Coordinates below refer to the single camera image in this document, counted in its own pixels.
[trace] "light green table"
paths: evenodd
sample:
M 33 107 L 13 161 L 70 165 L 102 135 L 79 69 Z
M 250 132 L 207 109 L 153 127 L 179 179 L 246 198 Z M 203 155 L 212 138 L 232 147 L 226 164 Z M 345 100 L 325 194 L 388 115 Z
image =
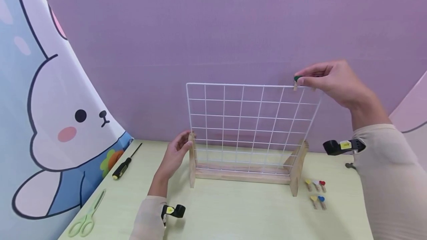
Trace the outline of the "light green table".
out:
M 135 140 L 112 171 L 141 143 Z M 95 227 L 85 240 L 127 240 L 135 215 L 147 195 L 152 176 L 166 150 L 166 142 L 143 141 L 132 163 L 119 181 L 111 173 L 102 181 L 75 219 L 86 214 L 93 200 L 107 189 L 93 219 Z M 327 210 L 314 210 L 306 186 L 298 197 L 289 186 L 196 179 L 189 187 L 188 155 L 169 182 L 168 204 L 186 207 L 182 219 L 168 218 L 169 240 L 371 240 L 359 176 L 344 164 L 348 155 L 337 157 L 308 153 L 301 181 L 326 181 Z M 67 237 L 68 228 L 59 238 Z M 83 239 L 76 236 L 72 239 Z

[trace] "green scissors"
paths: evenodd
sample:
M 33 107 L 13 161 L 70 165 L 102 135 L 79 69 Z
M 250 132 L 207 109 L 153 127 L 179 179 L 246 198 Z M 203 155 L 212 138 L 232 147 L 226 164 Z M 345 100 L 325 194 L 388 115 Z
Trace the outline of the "green scissors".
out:
M 106 194 L 106 191 L 107 189 L 102 190 L 101 194 L 93 202 L 87 214 L 84 215 L 80 220 L 77 220 L 71 226 L 70 230 L 68 230 L 68 237 L 75 237 L 76 235 L 78 235 L 79 232 L 81 237 L 85 237 L 90 234 L 93 229 L 93 226 L 95 225 L 92 216 L 95 213 L 96 209 L 99 207 L 99 204 L 101 203 L 102 198 Z

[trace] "wooden clothespin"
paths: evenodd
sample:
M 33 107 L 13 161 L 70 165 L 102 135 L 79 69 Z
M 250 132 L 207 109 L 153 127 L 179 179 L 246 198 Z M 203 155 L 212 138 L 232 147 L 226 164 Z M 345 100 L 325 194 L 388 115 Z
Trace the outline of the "wooden clothespin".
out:
M 301 77 L 302 77 L 302 75 L 294 76 L 294 91 L 296 91 L 296 88 L 298 87 L 298 83 L 297 83 L 297 81 L 298 81 L 298 79 L 299 79 L 299 78 L 301 78 Z
M 306 180 L 305 180 L 305 184 L 306 184 L 306 186 L 307 186 L 308 191 L 309 191 L 309 192 L 311 192 L 311 186 L 310 186 L 310 184 L 311 184 L 311 180 L 310 180 L 310 179 L 306 179 Z
M 325 187 L 326 182 L 325 181 L 319 181 L 319 184 L 320 184 L 322 191 L 324 193 L 326 193 L 326 187 Z
M 316 188 L 317 192 L 320 192 L 320 182 L 318 180 L 313 181 L 314 187 Z
M 310 196 L 310 200 L 313 203 L 314 209 L 317 209 L 317 205 L 316 205 L 317 196 Z
M 326 210 L 325 198 L 323 196 L 317 196 L 317 198 L 320 202 L 321 209 L 325 211 Z

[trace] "forearm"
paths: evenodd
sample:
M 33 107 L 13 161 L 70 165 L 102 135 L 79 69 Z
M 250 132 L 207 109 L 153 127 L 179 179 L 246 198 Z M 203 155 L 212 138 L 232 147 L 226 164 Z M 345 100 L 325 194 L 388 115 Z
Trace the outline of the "forearm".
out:
M 169 178 L 163 176 L 161 173 L 154 175 L 153 181 L 151 182 L 150 190 L 148 191 L 149 196 L 162 196 L 167 197 L 168 195 L 168 183 Z
M 392 124 L 360 128 L 366 148 L 354 155 L 375 240 L 427 239 L 427 174 Z
M 162 240 L 165 226 L 161 212 L 165 204 L 165 197 L 147 196 L 139 207 L 129 240 Z
M 391 124 L 380 100 L 372 91 L 354 103 L 350 113 L 353 131 L 374 124 Z
M 161 173 L 154 175 L 147 198 L 143 200 L 135 218 L 129 240 L 162 240 L 165 226 L 161 218 L 168 195 L 169 178 Z

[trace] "wooden stand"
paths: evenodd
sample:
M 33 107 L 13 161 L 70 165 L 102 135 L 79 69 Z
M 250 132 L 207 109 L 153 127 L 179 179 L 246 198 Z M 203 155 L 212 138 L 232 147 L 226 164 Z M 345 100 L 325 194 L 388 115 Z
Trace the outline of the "wooden stand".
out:
M 193 139 L 194 137 L 191 133 L 188 140 L 193 141 Z M 283 165 L 283 169 L 278 169 L 278 174 L 256 172 L 257 170 L 261 171 L 261 169 L 259 167 L 257 168 L 252 166 L 250 167 L 250 169 L 253 170 L 252 172 L 245 172 L 244 170 L 247 170 L 248 167 L 232 165 L 230 163 L 222 163 L 221 165 L 196 165 L 197 152 L 196 145 L 193 141 L 193 146 L 189 150 L 190 187 L 194 188 L 196 178 L 229 181 L 252 181 L 272 184 L 289 184 L 292 195 L 297 196 L 298 182 L 301 179 L 302 166 L 307 152 L 308 142 L 303 142 L 303 140 L 301 139 L 300 146 L 292 152 L 289 158 L 286 159 Z

